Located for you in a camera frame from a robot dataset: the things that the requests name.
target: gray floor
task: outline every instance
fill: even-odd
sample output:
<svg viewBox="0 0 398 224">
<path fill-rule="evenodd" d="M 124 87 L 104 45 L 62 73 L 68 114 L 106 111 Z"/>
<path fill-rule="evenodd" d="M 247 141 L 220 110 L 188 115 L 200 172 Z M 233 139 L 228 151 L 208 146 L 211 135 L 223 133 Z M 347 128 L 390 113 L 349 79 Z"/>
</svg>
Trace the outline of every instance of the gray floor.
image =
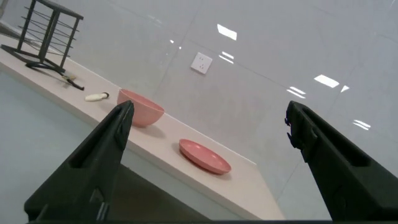
<svg viewBox="0 0 398 224">
<path fill-rule="evenodd" d="M 108 220 L 170 222 L 208 219 L 121 165 Z"/>
</svg>

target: tile grout line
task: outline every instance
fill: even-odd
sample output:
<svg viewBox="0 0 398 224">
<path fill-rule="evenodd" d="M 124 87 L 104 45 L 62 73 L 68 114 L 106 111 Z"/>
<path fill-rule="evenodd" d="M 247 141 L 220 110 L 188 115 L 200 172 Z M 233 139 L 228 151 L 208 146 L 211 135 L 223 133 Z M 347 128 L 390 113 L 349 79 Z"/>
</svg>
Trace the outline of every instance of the tile grout line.
<svg viewBox="0 0 398 224">
<path fill-rule="evenodd" d="M 193 17 L 191 23 L 189 24 L 187 31 L 185 32 L 184 36 L 182 37 L 182 39 L 181 39 L 181 45 L 184 43 L 185 39 L 188 39 L 188 38 L 186 38 L 186 36 L 187 36 L 189 30 L 191 29 L 191 26 L 192 26 L 193 22 L 194 22 L 195 19 L 197 18 L 197 15 L 198 15 L 199 10 L 201 9 L 202 5 L 203 5 L 203 1 L 200 2 L 200 5 L 199 5 L 197 11 L 195 12 L 195 15 L 194 15 L 194 17 Z M 171 63 L 174 61 L 174 59 L 175 59 L 175 57 L 177 56 L 177 54 L 178 54 L 178 50 L 175 51 L 173 57 L 171 58 L 169 64 L 167 65 L 166 71 L 163 73 L 163 77 L 162 77 L 161 81 L 159 82 L 159 84 L 157 85 L 156 90 L 155 90 L 154 94 L 152 95 L 152 97 L 155 97 L 155 95 L 156 95 L 157 92 L 159 91 L 159 88 L 160 88 L 161 84 L 163 83 L 163 81 L 164 81 L 164 79 L 165 79 L 167 73 L 169 72 L 169 68 L 170 68 L 170 66 L 171 66 Z"/>
<path fill-rule="evenodd" d="M 296 166 L 294 167 L 293 172 L 290 174 L 289 178 L 287 179 L 286 183 L 284 184 L 284 186 L 282 187 L 282 191 L 280 191 L 280 194 L 278 195 L 278 197 L 276 198 L 276 202 L 278 203 L 280 197 L 284 194 L 284 191 L 286 189 L 287 184 L 289 183 L 290 178 L 292 178 L 294 172 L 297 170 L 297 168 L 299 167 L 299 164 L 302 161 L 302 157 L 300 158 L 300 160 L 298 161 L 298 163 L 296 164 Z"/>
<path fill-rule="evenodd" d="M 205 47 L 205 46 L 203 46 L 202 44 L 199 44 L 198 42 L 196 42 L 196 41 L 194 41 L 194 40 L 192 40 L 192 39 L 189 39 L 189 38 L 186 38 L 186 39 L 189 40 L 190 42 L 192 42 L 192 43 L 198 45 L 198 46 L 201 47 L 201 48 L 204 48 L 204 49 L 206 49 L 206 50 L 208 50 L 208 51 L 211 51 L 211 52 L 213 52 L 214 54 L 218 54 L 218 52 L 216 52 L 216 51 L 214 51 L 214 50 L 211 50 L 211 49 L 209 49 L 208 47 Z M 234 65 L 238 65 L 238 66 L 240 66 L 240 67 L 242 67 L 242 68 L 248 70 L 249 72 L 254 73 L 255 75 L 258 75 L 258 76 L 260 76 L 260 77 L 262 77 L 262 78 L 265 78 L 265 79 L 271 81 L 272 83 L 275 83 L 276 85 L 278 85 L 278 86 L 280 86 L 280 87 L 282 87 L 282 88 L 288 88 L 288 87 L 286 87 L 286 86 L 283 86 L 283 85 L 280 84 L 280 83 L 277 83 L 275 80 L 270 79 L 269 77 L 266 77 L 266 76 L 264 76 L 264 75 L 261 75 L 260 73 L 255 72 L 255 71 L 251 70 L 250 68 L 247 68 L 246 66 L 242 65 L 242 64 L 239 63 L 239 62 L 234 62 Z"/>
</svg>

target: wall tile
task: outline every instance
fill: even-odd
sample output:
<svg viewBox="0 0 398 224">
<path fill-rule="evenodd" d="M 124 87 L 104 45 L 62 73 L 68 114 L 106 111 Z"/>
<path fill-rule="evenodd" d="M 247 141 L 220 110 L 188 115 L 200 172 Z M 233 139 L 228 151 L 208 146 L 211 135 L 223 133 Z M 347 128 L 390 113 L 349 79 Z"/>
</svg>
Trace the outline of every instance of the wall tile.
<svg viewBox="0 0 398 224">
<path fill-rule="evenodd" d="M 309 3 L 204 1 L 187 38 L 234 55 L 236 63 L 285 87 L 313 88 L 309 83 L 319 74 L 341 83 L 366 55 L 373 37 Z M 235 31 L 237 39 L 221 35 L 217 24 Z"/>
<path fill-rule="evenodd" d="M 347 80 L 350 89 L 339 95 L 333 107 L 336 113 L 351 121 L 363 121 L 390 139 L 395 139 L 398 131 L 397 51 L 397 43 L 377 37 L 368 59 Z"/>
<path fill-rule="evenodd" d="M 206 75 L 190 68 L 196 53 L 211 58 Z M 252 159 L 242 146 L 282 87 L 190 41 L 182 44 L 161 83 L 155 100 L 168 114 Z"/>
<path fill-rule="evenodd" d="M 201 5 L 198 0 L 110 0 L 128 11 L 185 35 Z"/>
<path fill-rule="evenodd" d="M 297 166 L 278 205 L 289 220 L 331 220 L 308 164 Z"/>
</svg>

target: pink plate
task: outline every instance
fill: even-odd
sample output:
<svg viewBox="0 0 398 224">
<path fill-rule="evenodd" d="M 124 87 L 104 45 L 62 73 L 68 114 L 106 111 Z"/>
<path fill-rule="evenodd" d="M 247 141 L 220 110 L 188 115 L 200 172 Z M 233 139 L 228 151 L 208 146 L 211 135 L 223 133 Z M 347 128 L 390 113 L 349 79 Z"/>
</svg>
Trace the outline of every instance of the pink plate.
<svg viewBox="0 0 398 224">
<path fill-rule="evenodd" d="M 231 171 L 230 164 L 212 150 L 188 139 L 180 140 L 180 150 L 188 159 L 198 166 L 216 174 Z"/>
</svg>

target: metal rack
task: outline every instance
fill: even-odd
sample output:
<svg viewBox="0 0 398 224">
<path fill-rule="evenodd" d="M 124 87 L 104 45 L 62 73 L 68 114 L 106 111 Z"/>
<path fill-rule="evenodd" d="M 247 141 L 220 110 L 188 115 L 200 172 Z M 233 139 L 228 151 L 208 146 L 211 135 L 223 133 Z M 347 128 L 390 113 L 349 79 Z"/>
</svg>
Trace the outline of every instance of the metal rack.
<svg viewBox="0 0 398 224">
<path fill-rule="evenodd" d="M 38 2 L 47 8 L 52 9 L 51 16 L 35 10 L 35 6 Z M 54 70 L 72 86 L 80 90 L 84 90 L 84 87 L 76 85 L 70 77 L 63 74 L 63 72 L 65 72 L 63 65 L 66 58 L 70 57 L 68 53 L 69 50 L 73 48 L 71 44 L 73 40 L 76 40 L 74 35 L 75 32 L 79 32 L 77 27 L 79 21 L 83 20 L 83 16 L 49 0 L 32 0 L 30 7 L 25 8 L 27 9 L 27 15 L 25 17 L 22 16 L 22 18 L 25 19 L 25 23 L 23 27 L 19 26 L 19 28 L 22 29 L 22 32 L 17 48 L 6 45 L 2 45 L 1 48 L 25 62 L 27 67 Z M 61 14 L 74 18 L 74 25 L 70 26 L 59 21 Z M 47 24 L 40 22 L 37 19 L 33 19 L 33 15 L 36 15 L 40 19 L 46 21 Z M 70 34 L 58 29 L 57 26 L 71 30 Z M 38 53 L 33 54 L 22 50 L 23 44 L 31 46 L 32 48 L 36 49 Z M 60 64 L 54 63 L 53 61 L 45 58 L 47 53 L 61 56 L 62 59 Z"/>
</svg>

